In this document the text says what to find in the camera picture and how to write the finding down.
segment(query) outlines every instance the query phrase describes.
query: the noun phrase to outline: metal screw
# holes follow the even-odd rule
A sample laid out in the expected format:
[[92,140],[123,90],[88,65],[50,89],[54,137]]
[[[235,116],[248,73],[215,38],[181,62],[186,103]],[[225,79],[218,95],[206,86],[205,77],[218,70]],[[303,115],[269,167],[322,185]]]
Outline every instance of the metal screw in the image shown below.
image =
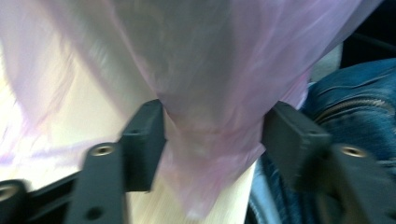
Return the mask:
[[348,156],[353,156],[353,157],[366,157],[367,154],[360,149],[354,148],[354,147],[343,147],[341,151],[348,155]]
[[114,147],[97,147],[95,148],[91,154],[93,156],[105,156],[114,151]]
[[18,192],[18,186],[4,185],[0,186],[0,202],[3,202]]

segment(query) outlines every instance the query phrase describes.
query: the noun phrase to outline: jeans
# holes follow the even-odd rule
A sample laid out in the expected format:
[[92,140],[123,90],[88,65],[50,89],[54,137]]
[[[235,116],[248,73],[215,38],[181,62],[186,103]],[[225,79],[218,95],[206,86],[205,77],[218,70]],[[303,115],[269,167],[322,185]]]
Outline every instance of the jeans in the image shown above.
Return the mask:
[[[396,59],[358,64],[328,75],[310,88],[302,108],[303,113],[332,134],[334,143],[364,148],[396,181],[395,111]],[[288,189],[266,153],[259,162],[280,221],[319,223],[314,193]],[[251,195],[259,189],[254,187]],[[253,210],[265,209],[253,200],[249,205]]]

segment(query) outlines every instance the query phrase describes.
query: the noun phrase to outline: plastic bag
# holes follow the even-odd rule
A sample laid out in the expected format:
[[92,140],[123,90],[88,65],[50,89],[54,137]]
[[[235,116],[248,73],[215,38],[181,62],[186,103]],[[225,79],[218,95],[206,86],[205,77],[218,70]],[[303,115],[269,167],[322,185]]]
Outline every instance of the plastic bag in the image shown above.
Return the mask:
[[[300,104],[311,65],[380,2],[1,1],[6,76],[25,120],[14,142],[45,136],[34,154],[50,156],[61,145],[65,155],[74,144],[117,134],[135,109],[130,101],[151,96],[135,62],[170,118],[161,174],[187,214],[204,217],[263,153],[262,116],[282,98]],[[92,80],[91,91],[105,100],[79,91]],[[68,102],[70,92],[105,101],[100,108],[114,119],[61,119],[75,106],[94,113],[93,102]],[[60,120],[73,120],[69,133],[84,137],[56,144],[49,136]]]

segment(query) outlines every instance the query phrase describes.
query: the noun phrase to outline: translucent plastic bag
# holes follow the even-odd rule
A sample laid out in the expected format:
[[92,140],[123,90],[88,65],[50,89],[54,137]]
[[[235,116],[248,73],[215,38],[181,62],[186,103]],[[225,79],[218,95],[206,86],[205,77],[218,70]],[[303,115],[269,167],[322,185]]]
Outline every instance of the translucent plastic bag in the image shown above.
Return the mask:
[[[150,95],[135,62],[170,118],[161,174],[187,214],[204,217],[263,153],[262,116],[282,98],[298,106],[312,64],[380,2],[1,1],[6,76],[29,123],[16,141],[32,130],[51,133],[62,108],[70,108],[64,96],[73,78],[82,74],[95,78],[107,108],[120,113],[117,120],[85,123],[114,121],[107,131],[119,129],[134,110],[134,94]],[[53,48],[62,69],[48,61]],[[84,132],[92,132],[92,141],[108,136]],[[35,152],[52,152],[46,141]]]

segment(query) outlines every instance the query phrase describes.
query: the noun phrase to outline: pink plastic sheet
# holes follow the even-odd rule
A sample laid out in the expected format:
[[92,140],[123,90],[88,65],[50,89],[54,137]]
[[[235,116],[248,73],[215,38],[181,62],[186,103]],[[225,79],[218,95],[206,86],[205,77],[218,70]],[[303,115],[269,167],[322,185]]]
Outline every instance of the pink plastic sheet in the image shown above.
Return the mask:
[[[264,152],[264,114],[281,99],[300,105],[310,67],[380,2],[1,1],[5,76],[24,120],[17,136],[4,134],[3,142],[46,136],[45,150],[35,154],[53,153],[51,124],[68,101],[86,98],[67,98],[82,76],[119,113],[108,128],[115,132],[137,101],[152,96],[144,79],[170,118],[161,174],[186,213],[204,217],[221,190]],[[85,123],[98,122],[108,127],[112,120]],[[86,139],[63,148],[117,135],[93,126],[71,125]],[[13,158],[12,144],[2,150],[1,160]]]

